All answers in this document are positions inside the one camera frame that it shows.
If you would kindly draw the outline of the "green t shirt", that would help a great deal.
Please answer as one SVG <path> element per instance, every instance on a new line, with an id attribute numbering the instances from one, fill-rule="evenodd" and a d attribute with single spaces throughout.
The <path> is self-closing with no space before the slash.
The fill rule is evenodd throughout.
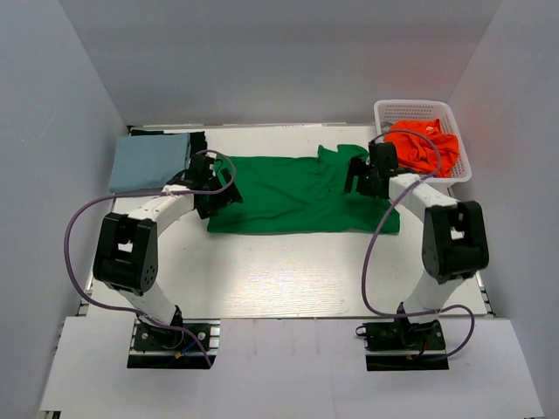
<path id="1" fill-rule="evenodd" d="M 365 148 L 319 146 L 316 156 L 233 156 L 235 185 L 243 198 L 210 218 L 213 234 L 373 232 L 388 200 L 343 192 L 350 160 L 367 159 Z"/>

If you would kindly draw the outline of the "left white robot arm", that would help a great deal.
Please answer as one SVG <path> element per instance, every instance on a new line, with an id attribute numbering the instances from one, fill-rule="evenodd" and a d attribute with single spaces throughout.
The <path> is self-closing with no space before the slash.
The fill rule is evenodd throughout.
<path id="1" fill-rule="evenodd" d="M 102 220 L 93 277 L 124 297 L 140 321 L 155 326 L 154 336 L 166 348 L 179 346 L 185 329 L 178 306 L 157 283 L 159 238 L 189 213 L 204 220 L 242 203 L 236 177 L 228 156 L 203 150 L 149 201 L 129 213 L 111 212 Z"/>

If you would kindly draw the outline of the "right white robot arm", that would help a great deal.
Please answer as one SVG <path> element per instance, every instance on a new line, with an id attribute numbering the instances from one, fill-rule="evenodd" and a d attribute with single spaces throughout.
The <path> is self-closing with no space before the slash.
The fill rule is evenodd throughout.
<path id="1" fill-rule="evenodd" d="M 404 319 L 394 326 L 396 341 L 413 348 L 426 336 L 424 324 L 448 309 L 447 300 L 467 279 L 487 267 L 489 250 L 481 206 L 462 202 L 433 188 L 431 174 L 418 175 L 398 165 L 397 151 L 390 142 L 369 143 L 367 161 L 354 157 L 344 185 L 346 193 L 356 190 L 364 196 L 390 201 L 365 253 L 361 275 L 364 305 L 386 319 Z M 423 271 L 409 297 L 396 313 L 377 310 L 367 297 L 369 260 L 384 224 L 394 208 L 402 204 L 423 223 L 421 259 Z"/>

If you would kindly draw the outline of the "folded black t shirt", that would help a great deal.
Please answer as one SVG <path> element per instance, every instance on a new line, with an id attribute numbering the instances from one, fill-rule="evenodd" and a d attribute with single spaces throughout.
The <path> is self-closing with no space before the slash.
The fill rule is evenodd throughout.
<path id="1" fill-rule="evenodd" d="M 183 135 L 183 133 L 165 133 L 162 130 L 150 131 L 138 128 L 130 128 L 128 130 L 130 136 L 143 136 L 143 135 Z M 192 153 L 197 153 L 208 147 L 208 143 L 205 136 L 205 131 L 196 131 L 191 133 L 184 133 L 187 136 L 190 144 L 190 149 Z"/>

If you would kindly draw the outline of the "orange t shirt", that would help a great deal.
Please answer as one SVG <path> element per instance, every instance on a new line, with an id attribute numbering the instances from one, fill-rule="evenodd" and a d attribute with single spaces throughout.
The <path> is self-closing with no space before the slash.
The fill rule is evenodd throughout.
<path id="1" fill-rule="evenodd" d="M 438 167 L 437 153 L 428 141 L 415 134 L 404 133 L 404 130 L 421 134 L 431 141 L 442 161 L 435 176 L 449 178 L 459 159 L 458 137 L 444 133 L 439 119 L 400 120 L 394 124 L 383 139 L 394 144 L 401 167 L 410 168 L 419 174 L 431 173 Z"/>

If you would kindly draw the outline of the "white plastic basket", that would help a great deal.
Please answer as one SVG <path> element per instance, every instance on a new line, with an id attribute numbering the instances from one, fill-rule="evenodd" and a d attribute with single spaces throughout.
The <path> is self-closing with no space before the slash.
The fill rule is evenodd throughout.
<path id="1" fill-rule="evenodd" d="M 448 189 L 458 182 L 467 182 L 472 177 L 472 170 L 467 158 L 466 150 L 459 132 L 459 127 L 452 113 L 452 109 L 444 102 L 434 100 L 379 100 L 374 105 L 376 131 L 383 137 L 389 129 L 400 120 L 435 120 L 439 119 L 444 133 L 454 134 L 459 140 L 459 159 L 452 168 L 449 178 L 433 176 L 427 180 L 436 189 Z M 413 131 L 404 130 L 404 133 L 415 134 L 428 141 L 434 148 L 438 157 L 438 167 L 434 174 L 440 170 L 442 161 L 437 148 L 423 135 Z"/>

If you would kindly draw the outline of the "folded light blue t shirt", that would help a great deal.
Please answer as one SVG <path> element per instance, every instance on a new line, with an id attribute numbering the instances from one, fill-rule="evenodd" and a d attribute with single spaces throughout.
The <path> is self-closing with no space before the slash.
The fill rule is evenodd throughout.
<path id="1" fill-rule="evenodd" d="M 111 193 L 162 188 L 186 169 L 189 134 L 122 136 L 117 139 L 108 189 Z"/>

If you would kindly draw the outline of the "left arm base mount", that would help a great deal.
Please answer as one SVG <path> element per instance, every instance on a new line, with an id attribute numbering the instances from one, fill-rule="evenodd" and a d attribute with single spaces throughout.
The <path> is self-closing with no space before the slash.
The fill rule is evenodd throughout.
<path id="1" fill-rule="evenodd" d="M 185 320 L 183 326 L 201 342 L 211 362 L 217 357 L 219 320 Z M 129 369 L 205 370 L 210 365 L 197 343 L 185 333 L 135 322 L 128 352 Z"/>

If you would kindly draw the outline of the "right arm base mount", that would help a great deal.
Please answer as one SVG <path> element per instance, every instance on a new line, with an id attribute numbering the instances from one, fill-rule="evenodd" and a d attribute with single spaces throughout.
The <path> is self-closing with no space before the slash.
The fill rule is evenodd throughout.
<path id="1" fill-rule="evenodd" d="M 449 369 L 438 320 L 412 324 L 407 319 L 363 323 L 355 335 L 364 340 L 368 372 L 442 371 Z"/>

